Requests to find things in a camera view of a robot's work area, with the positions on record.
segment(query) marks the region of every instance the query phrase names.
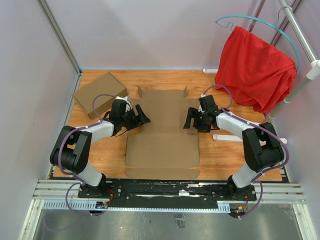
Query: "white wall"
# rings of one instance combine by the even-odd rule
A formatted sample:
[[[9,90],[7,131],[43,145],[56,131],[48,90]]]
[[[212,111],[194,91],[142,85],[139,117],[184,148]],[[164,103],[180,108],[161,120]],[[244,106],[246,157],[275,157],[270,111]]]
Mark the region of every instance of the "white wall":
[[[36,0],[0,1],[1,239],[18,239],[76,73]]]
[[[215,20],[229,14],[252,15],[259,0],[47,2],[84,69],[202,69],[219,65],[231,33]],[[234,22],[244,27],[250,23]]]
[[[309,39],[317,56],[320,56],[320,3],[319,0],[304,1],[296,16],[301,28]],[[286,33],[294,40],[301,54],[301,71],[295,83],[303,80],[311,69],[295,33],[291,27]],[[282,38],[277,48],[295,58],[295,53],[288,42]],[[300,183],[306,197],[313,224],[320,237],[320,77],[310,83],[275,119],[278,135],[288,138],[290,162],[288,171],[295,183]]]

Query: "white connector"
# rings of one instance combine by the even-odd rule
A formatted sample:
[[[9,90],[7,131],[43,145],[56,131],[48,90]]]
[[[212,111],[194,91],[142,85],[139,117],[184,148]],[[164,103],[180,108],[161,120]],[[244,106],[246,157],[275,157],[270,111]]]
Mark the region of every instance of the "white connector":
[[[311,62],[311,70],[306,74],[306,77],[310,80],[315,80],[320,75],[320,60]]]
[[[129,102],[131,98],[129,96],[125,96],[125,97],[116,96],[115,99],[124,100],[128,103],[125,107],[125,112],[128,112],[132,109],[131,103]]]

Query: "red wire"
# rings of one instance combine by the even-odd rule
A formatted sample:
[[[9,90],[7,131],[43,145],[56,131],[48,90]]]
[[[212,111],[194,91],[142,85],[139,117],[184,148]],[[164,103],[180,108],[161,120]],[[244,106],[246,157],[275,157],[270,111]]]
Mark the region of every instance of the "red wire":
[[[109,199],[109,205],[110,205],[112,200],[114,199],[114,192],[111,189],[108,189],[107,192],[110,193],[110,199]]]
[[[246,203],[245,204],[243,204],[241,207],[242,208],[246,208],[247,210],[248,210],[248,202],[249,202],[249,196],[248,196],[248,194],[244,194],[244,196],[245,196],[245,199],[246,199]]]

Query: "cardboard sheet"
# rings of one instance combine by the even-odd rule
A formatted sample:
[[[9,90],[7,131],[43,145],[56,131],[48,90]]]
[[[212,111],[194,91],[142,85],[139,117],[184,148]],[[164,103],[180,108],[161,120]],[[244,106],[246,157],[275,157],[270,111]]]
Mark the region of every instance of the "cardboard sheet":
[[[127,139],[126,174],[135,179],[190,180],[200,171],[199,143],[195,129],[183,130],[189,107],[198,108],[197,99],[186,99],[185,90],[141,90],[140,104],[150,123]]]

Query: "metal pole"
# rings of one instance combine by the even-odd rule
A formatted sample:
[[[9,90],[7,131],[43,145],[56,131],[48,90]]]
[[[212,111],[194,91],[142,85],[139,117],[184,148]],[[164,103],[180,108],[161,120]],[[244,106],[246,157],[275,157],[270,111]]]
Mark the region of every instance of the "metal pole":
[[[292,28],[299,39],[300,44],[303,47],[304,52],[306,53],[309,61],[312,63],[314,61],[317,61],[317,55],[312,49],[311,45],[309,44],[309,41],[306,39],[303,31],[300,28],[299,23],[297,22],[297,19],[293,13],[293,10],[288,7],[286,0],[279,0],[279,3],[281,7],[283,8],[283,11],[292,25]],[[308,77],[305,77],[302,82],[300,82],[295,88],[292,89],[292,92],[281,102],[279,103],[268,116],[266,116],[265,120],[263,122],[270,122],[272,119],[275,118],[275,116],[287,105],[289,104],[315,77],[311,77],[313,79],[310,79]]]
[[[293,1],[293,3],[291,4],[291,8],[292,8],[294,14],[298,10],[298,8],[301,6],[303,1],[304,0],[294,0]],[[282,31],[285,31],[287,29],[288,25],[289,25],[289,20],[287,17],[285,17],[278,28],[281,29]],[[282,37],[282,34],[277,31],[276,34],[274,35],[273,39],[271,40],[270,44],[275,46],[281,37]]]
[[[68,46],[67,44],[67,41],[65,40],[65,37],[64,35],[62,34],[58,24],[57,24],[57,21],[53,15],[53,13],[51,12],[50,8],[49,8],[49,5],[47,4],[46,0],[37,0],[40,7],[42,8],[43,10],[43,13],[44,15],[46,16],[49,24],[51,25],[52,27],[52,30],[54,31],[56,37],[58,38],[65,54],[67,55],[67,57],[69,58],[71,64],[73,65],[75,71],[78,73],[78,76],[81,75],[81,68],[80,66],[78,65],[76,59],[75,59],[75,56],[72,54],[71,52],[71,49],[70,47]]]
[[[264,123],[270,122],[272,119],[276,117],[276,115],[286,106],[288,105],[312,80],[305,77],[304,80],[296,86],[293,91],[277,106],[275,106],[272,111],[267,115],[264,119]]]
[[[317,55],[315,51],[312,49],[312,47],[309,44],[309,41],[306,39],[304,32],[300,28],[299,23],[297,22],[297,19],[295,17],[295,14],[293,13],[292,9],[289,7],[286,0],[279,0],[279,3],[281,7],[283,8],[283,11],[288,18],[289,22],[292,25],[292,28],[296,34],[296,36],[299,39],[300,44],[303,47],[304,52],[306,53],[308,59],[310,62],[313,62],[317,60]]]
[[[261,10],[262,10],[262,8],[264,7],[265,2],[266,2],[266,0],[260,0],[260,3],[259,3],[259,5],[258,5],[258,7],[257,7],[257,9],[256,9],[256,11],[255,11],[255,14],[254,14],[254,16],[255,16],[256,18],[259,17],[259,15],[260,15],[260,13],[261,13]],[[256,22],[257,22],[256,20],[252,20],[252,22],[251,22],[251,24],[250,24],[250,26],[249,26],[249,30],[248,30],[250,33],[253,31]]]

